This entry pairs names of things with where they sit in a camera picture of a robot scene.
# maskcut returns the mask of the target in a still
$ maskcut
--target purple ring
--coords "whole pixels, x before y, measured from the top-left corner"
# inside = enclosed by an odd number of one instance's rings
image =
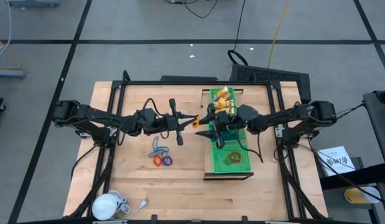
[[[162,164],[165,165],[165,166],[170,166],[173,164],[173,159],[170,157],[170,156],[165,156],[162,158]]]

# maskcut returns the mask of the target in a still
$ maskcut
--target wooden tabletop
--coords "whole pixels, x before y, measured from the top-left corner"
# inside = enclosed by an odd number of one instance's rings
[[[208,104],[208,93],[203,93],[204,107],[200,108],[202,89],[212,87],[219,86],[129,85],[126,87],[122,115],[140,110],[148,98],[155,100],[159,112],[171,113],[169,99],[175,98],[177,111],[199,114],[202,118],[206,115]],[[300,101],[295,82],[281,82],[281,87],[286,108]],[[244,90],[237,95],[239,105],[252,106],[261,114],[270,113],[265,86],[235,88]],[[106,111],[110,91],[111,82],[96,82],[90,105]],[[116,112],[116,105],[115,101],[113,113]],[[160,220],[240,220],[243,215],[248,216],[249,220],[287,220],[279,164],[273,158],[276,148],[273,129],[269,128],[260,135],[264,163],[250,154],[254,172],[252,177],[246,180],[203,181],[205,150],[211,150],[211,147],[207,144],[208,139],[195,135],[195,132],[206,128],[187,127],[182,132],[183,146],[177,145],[175,133],[170,133],[168,139],[159,137],[159,146],[168,146],[174,160],[168,167],[156,167],[148,157],[156,135],[126,136],[123,145],[116,147],[110,189],[117,190],[129,199],[131,212],[144,198],[149,198],[148,206],[133,219],[147,220],[156,214]],[[247,133],[247,137],[249,148],[257,150],[257,136]],[[303,139],[300,143],[308,145]],[[91,139],[82,139],[78,157],[92,145]],[[294,149],[294,154],[302,190],[318,211],[327,216],[313,154],[302,147]],[[91,189],[97,156],[98,150],[83,159],[75,169],[64,215],[72,213]],[[295,194],[292,189],[291,192],[294,213],[298,217]]]

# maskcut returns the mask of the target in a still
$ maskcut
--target black metal frame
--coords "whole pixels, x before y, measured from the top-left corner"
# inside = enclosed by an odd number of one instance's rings
[[[232,86],[238,86],[238,85],[253,85],[253,86],[265,86],[267,88],[267,93],[268,93],[268,100],[269,100],[269,106],[271,113],[275,113],[275,103],[274,103],[274,97],[272,94],[272,89],[275,88],[277,92],[277,99],[279,101],[279,107],[280,110],[284,110],[284,102],[283,102],[283,97],[282,97],[282,92],[281,92],[281,85],[279,82],[229,82],[229,81],[216,81],[216,82],[161,82],[161,81],[130,81],[130,78],[127,74],[126,71],[123,72],[123,80],[121,81],[113,81],[112,87],[111,87],[111,93],[109,96],[109,103],[108,103],[108,109],[107,111],[112,111],[113,109],[113,103],[114,103],[114,97],[115,93],[120,88],[120,94],[119,94],[119,101],[118,101],[118,108],[116,111],[116,114],[120,115],[121,110],[123,107],[123,99],[124,99],[124,94],[126,91],[126,85],[232,85]],[[276,138],[276,143],[277,143],[277,148],[281,149],[283,147],[282,141],[280,139]],[[95,186],[98,183],[98,180],[103,174],[101,173],[101,169],[103,166],[103,158],[104,158],[104,153],[106,149],[101,148],[99,151],[99,156],[97,160],[97,165],[96,165],[96,170],[95,170],[95,178],[93,182],[94,187],[99,187]],[[113,161],[114,161],[114,152],[115,152],[115,146],[112,146],[109,148],[109,156],[108,156],[108,163],[109,163],[109,176],[104,180],[103,185],[103,193],[108,192],[109,189],[109,184],[110,184],[110,173],[111,173],[111,168],[113,166]],[[299,178],[297,175],[297,167],[295,164],[294,160],[294,155],[293,153],[291,154],[289,152],[289,159],[290,159],[290,169],[293,173],[294,180],[298,183],[299,185]],[[293,204],[292,204],[292,199],[290,196],[290,188],[287,180],[282,176],[282,183],[284,187],[284,197],[285,197],[285,204],[286,204],[286,209],[287,209],[287,215],[289,221],[294,221],[294,222],[300,222],[300,223],[346,223],[346,222],[338,222],[338,221],[332,221],[332,220],[319,220],[319,219],[306,219],[305,216],[305,209],[304,206],[302,205],[302,202],[299,198],[297,198],[298,201],[298,206],[299,206],[299,212],[300,212],[300,218],[294,217],[294,211],[293,211]],[[87,213],[87,217],[67,217],[64,219],[60,220],[44,220],[44,221],[37,221],[37,222],[29,222],[29,223],[40,223],[40,224],[46,224],[46,223],[92,223],[94,218],[91,216],[91,204],[94,201],[95,197],[93,197],[90,201],[89,204],[89,209]],[[185,222],[192,222],[191,220],[158,220],[157,215],[152,215],[151,220],[128,220],[128,223],[185,223]],[[205,223],[265,223],[262,221],[248,221],[248,218],[246,216],[241,217],[241,221],[204,221]]]

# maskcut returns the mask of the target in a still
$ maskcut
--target yellow cable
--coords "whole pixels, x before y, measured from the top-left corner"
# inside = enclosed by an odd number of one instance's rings
[[[289,5],[289,0],[286,0],[286,5],[285,5],[285,8],[284,8],[284,12],[282,13],[282,17],[281,17],[281,19],[279,20],[278,27],[277,27],[277,31],[275,32],[274,39],[272,40],[271,53],[269,54],[269,61],[268,61],[267,68],[269,68],[269,66],[270,66],[270,64],[271,64],[272,53],[273,53],[274,48],[275,48],[275,41],[276,41],[276,39],[277,39],[277,35],[278,35],[278,32],[279,32],[279,28],[281,28],[282,20],[284,20],[284,17],[285,17],[285,14],[286,14],[286,10],[287,10],[287,6],[288,6],[288,5]]]
[[[0,41],[0,45],[2,47],[6,47],[1,41]],[[10,50],[10,48],[6,48],[6,51],[12,56],[14,57],[17,62],[19,63],[19,67],[4,67],[4,68],[1,68],[1,69],[11,69],[11,70],[22,70],[23,68],[23,65],[22,65],[22,62],[21,60]]]

